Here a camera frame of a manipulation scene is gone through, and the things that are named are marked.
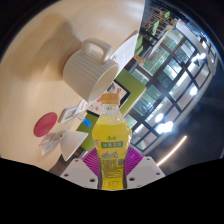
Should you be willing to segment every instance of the yellow drink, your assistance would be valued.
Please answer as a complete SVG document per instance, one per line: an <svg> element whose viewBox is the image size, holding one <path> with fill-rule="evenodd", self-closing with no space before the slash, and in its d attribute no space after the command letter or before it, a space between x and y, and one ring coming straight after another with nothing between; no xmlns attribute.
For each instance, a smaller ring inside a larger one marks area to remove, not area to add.
<svg viewBox="0 0 224 224"><path fill-rule="evenodd" d="M102 190L123 189L124 160L131 134L123 117L105 116L97 121L92 136L101 162Z"/></svg>

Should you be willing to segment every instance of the window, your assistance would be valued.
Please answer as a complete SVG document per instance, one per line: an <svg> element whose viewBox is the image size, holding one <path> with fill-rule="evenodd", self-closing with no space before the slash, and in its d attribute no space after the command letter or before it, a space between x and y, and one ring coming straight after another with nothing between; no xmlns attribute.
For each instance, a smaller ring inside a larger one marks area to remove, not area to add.
<svg viewBox="0 0 224 224"><path fill-rule="evenodd" d="M181 34L178 30L172 30L163 40L163 44L165 44L171 51L173 51L182 38L183 34Z"/></svg>
<svg viewBox="0 0 224 224"><path fill-rule="evenodd" d="M164 72L161 72L159 74L159 76L157 77L157 80L165 87L167 88L172 80L164 73Z"/></svg>
<svg viewBox="0 0 224 224"><path fill-rule="evenodd" d="M131 143L136 144L147 132L149 132L149 130L144 125L139 125L132 133Z"/></svg>
<svg viewBox="0 0 224 224"><path fill-rule="evenodd" d="M178 112L176 107L173 107L173 109L166 115L165 122L174 121L179 114L180 113Z"/></svg>
<svg viewBox="0 0 224 224"><path fill-rule="evenodd" d="M156 138L157 137L151 132L137 145L137 147L144 151Z"/></svg>
<svg viewBox="0 0 224 224"><path fill-rule="evenodd" d="M194 83L191 84L191 86L188 88L188 90L186 91L186 93L180 98L180 100L178 101L178 106L183 110L187 104L190 102L190 100L193 98L193 96L195 94L191 94L192 89L195 89L196 86L194 85Z"/></svg>
<svg viewBox="0 0 224 224"><path fill-rule="evenodd" d="M193 45L192 45L188 40L186 40L186 41L184 42L184 44L190 49L190 51L191 51L192 53L194 53L195 48L193 47Z"/></svg>
<svg viewBox="0 0 224 224"><path fill-rule="evenodd" d="M187 54L184 52L182 48L179 48L175 54L177 58L180 60L180 62L184 62L185 64L188 62L189 57L187 56Z"/></svg>
<svg viewBox="0 0 224 224"><path fill-rule="evenodd" d="M149 79L143 75L138 69L135 69L132 72L132 75L137 78L141 83L143 83L144 85L149 81Z"/></svg>
<svg viewBox="0 0 224 224"><path fill-rule="evenodd" d="M202 61L201 60L199 60L199 66L197 66L196 64L194 64L193 62L188 66L188 71L193 75L193 76L195 76L197 73L198 73L198 71L199 71L199 69L200 69L200 67L201 67L201 65L202 65Z"/></svg>
<svg viewBox="0 0 224 224"><path fill-rule="evenodd" d="M137 124L137 121L129 114L125 117L125 120L127 121L130 128L133 128Z"/></svg>
<svg viewBox="0 0 224 224"><path fill-rule="evenodd" d="M198 53L180 31L172 30L155 52L146 55L144 66L138 65L133 71L147 87L127 116L133 130L133 147L147 150L163 135L163 123L173 125L205 83L209 68L202 60L199 66L191 61Z"/></svg>
<svg viewBox="0 0 224 224"><path fill-rule="evenodd" d="M172 81L176 78L177 74L180 72L181 67L178 63L171 59L168 65L163 69L162 72L157 77L157 80L165 87L169 87Z"/></svg>
<svg viewBox="0 0 224 224"><path fill-rule="evenodd" d="M160 66L166 61L169 53L162 47L158 47L152 55L151 53L145 57L144 65L141 66L145 71L147 71L151 76L153 76Z"/></svg>
<svg viewBox="0 0 224 224"><path fill-rule="evenodd" d="M201 87L203 85L208 74L209 74L208 66L204 65L201 72L198 74L197 78L195 79L199 87Z"/></svg>
<svg viewBox="0 0 224 224"><path fill-rule="evenodd" d="M191 78L189 77L187 72L184 72L184 74L169 92L169 94L173 97L174 100L178 99L178 97L182 94L182 92L185 90L190 81Z"/></svg>
<svg viewBox="0 0 224 224"><path fill-rule="evenodd" d="M172 106L172 103L168 100L167 97L154 109L154 111L146 118L146 122L153 127L156 124L155 118L158 114L162 113L163 115L169 110Z"/></svg>
<svg viewBox="0 0 224 224"><path fill-rule="evenodd" d="M143 117L152 108L160 96L160 91L154 85L150 85L141 99L135 104L133 108L134 111Z"/></svg>

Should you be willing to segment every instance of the ceiling light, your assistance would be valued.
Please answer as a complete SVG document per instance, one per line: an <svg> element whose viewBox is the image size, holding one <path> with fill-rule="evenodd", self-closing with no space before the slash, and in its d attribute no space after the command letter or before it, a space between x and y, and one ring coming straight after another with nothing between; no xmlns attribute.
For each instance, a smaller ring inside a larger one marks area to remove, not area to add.
<svg viewBox="0 0 224 224"><path fill-rule="evenodd" d="M191 88L190 94L191 94L191 96L194 96L197 94L197 92L198 92L198 89L197 89L197 87L194 86Z"/></svg>
<svg viewBox="0 0 224 224"><path fill-rule="evenodd" d="M182 144L183 142L186 140L187 136L184 136L181 141L174 147L174 149L167 155L165 156L162 160L160 160L159 163L157 163L157 166L160 166L162 163L164 163Z"/></svg>
<svg viewBox="0 0 224 224"><path fill-rule="evenodd" d="M164 115L163 113L160 113L156 116L155 122L158 123L163 119Z"/></svg>
<svg viewBox="0 0 224 224"><path fill-rule="evenodd" d="M204 59L205 57L206 57L206 54L205 54L205 53L202 53L202 54L199 56L200 59Z"/></svg>
<svg viewBox="0 0 224 224"><path fill-rule="evenodd" d="M164 130L164 124L159 124L155 130L161 135L163 133Z"/></svg>

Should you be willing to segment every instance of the table surface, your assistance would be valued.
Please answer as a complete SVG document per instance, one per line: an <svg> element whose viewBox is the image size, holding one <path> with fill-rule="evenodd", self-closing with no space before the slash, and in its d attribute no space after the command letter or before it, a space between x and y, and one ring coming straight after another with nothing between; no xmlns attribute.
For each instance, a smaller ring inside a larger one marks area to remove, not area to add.
<svg viewBox="0 0 224 224"><path fill-rule="evenodd" d="M60 117L82 100L64 81L67 59L83 40L104 40L115 51L139 31L144 0L64 0L43 10L16 35L0 64L0 156L50 170L60 146L41 156L44 137L34 135L37 121L47 113ZM75 131L74 118L56 123L59 136Z"/></svg>

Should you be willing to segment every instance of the green panel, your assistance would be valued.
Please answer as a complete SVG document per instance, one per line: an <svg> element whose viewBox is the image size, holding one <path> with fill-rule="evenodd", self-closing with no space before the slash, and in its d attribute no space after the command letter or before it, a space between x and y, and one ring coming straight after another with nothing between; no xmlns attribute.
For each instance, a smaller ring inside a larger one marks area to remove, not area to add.
<svg viewBox="0 0 224 224"><path fill-rule="evenodd" d="M89 120L92 123L92 125L90 127L87 127L85 124L81 123L79 127L77 128L77 131L89 133L87 138L83 141L83 143L80 146L84 150L90 151L91 149L95 148L95 145L93 143L93 138L92 138L92 131L98 120L98 117L93 116L91 114L87 114L86 119Z"/></svg>
<svg viewBox="0 0 224 224"><path fill-rule="evenodd" d="M130 128L133 128L137 124L137 121L129 114L127 115L127 117L125 117L125 120L127 121Z"/></svg>
<svg viewBox="0 0 224 224"><path fill-rule="evenodd" d="M141 35L140 37L138 37L135 50L137 50L142 45L142 42L143 42L143 35Z"/></svg>
<svg viewBox="0 0 224 224"><path fill-rule="evenodd" d="M125 116L129 112L130 108L134 106L139 96L141 96L145 91L146 87L125 69L121 70L115 80L130 92L127 101L120 108L121 113Z"/></svg>
<svg viewBox="0 0 224 224"><path fill-rule="evenodd" d="M158 26L159 26L159 20L156 20L156 21L152 24L152 26L150 26L150 28L149 28L149 33L151 33L152 35L155 35Z"/></svg>
<svg viewBox="0 0 224 224"><path fill-rule="evenodd" d="M143 46L141 46L135 53L137 55L140 55L142 53L142 51L143 51Z"/></svg>
<svg viewBox="0 0 224 224"><path fill-rule="evenodd" d="M164 14L164 18L165 19L169 19L170 18L170 12L169 11Z"/></svg>

